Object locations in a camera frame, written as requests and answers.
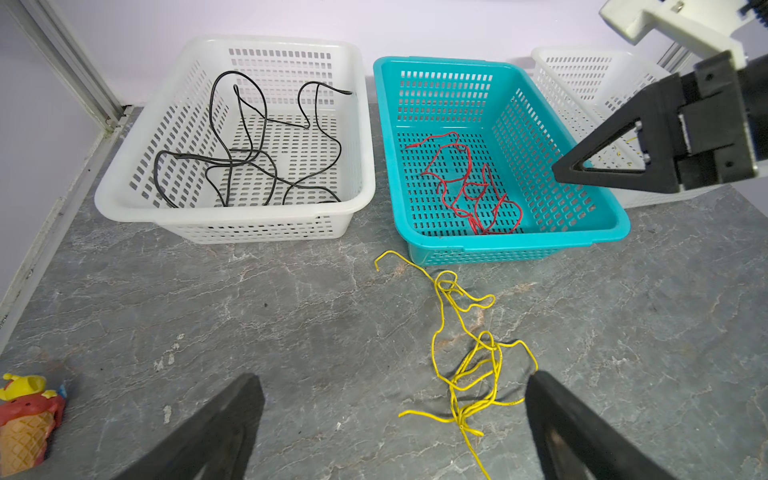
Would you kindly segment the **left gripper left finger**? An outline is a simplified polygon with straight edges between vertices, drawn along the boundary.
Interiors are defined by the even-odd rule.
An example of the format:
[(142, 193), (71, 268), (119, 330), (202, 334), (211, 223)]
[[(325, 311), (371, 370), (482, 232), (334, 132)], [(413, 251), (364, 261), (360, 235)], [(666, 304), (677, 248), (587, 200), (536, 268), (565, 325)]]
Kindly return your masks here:
[(265, 405), (260, 379), (236, 378), (119, 479), (243, 479)]

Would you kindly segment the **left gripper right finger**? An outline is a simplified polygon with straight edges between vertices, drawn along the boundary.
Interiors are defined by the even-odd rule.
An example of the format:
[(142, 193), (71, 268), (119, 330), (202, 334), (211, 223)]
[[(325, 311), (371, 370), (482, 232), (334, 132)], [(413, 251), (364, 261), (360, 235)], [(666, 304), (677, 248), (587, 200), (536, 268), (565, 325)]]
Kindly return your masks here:
[(546, 479), (670, 479), (550, 373), (525, 391), (528, 423)]

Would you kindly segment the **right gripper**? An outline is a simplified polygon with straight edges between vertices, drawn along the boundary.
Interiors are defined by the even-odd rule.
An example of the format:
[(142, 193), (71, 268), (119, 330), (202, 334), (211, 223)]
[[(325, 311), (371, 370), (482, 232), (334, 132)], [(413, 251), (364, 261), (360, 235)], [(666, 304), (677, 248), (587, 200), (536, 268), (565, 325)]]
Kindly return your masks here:
[(689, 153), (676, 167), (684, 152), (679, 78), (553, 73), (551, 106), (576, 142), (551, 166), (557, 182), (677, 194), (759, 175), (767, 161), (767, 57), (749, 60), (733, 33), (751, 21), (766, 26), (767, 3), (686, 1), (677, 21), (678, 43), (701, 58), (686, 77), (694, 99), (680, 110)]

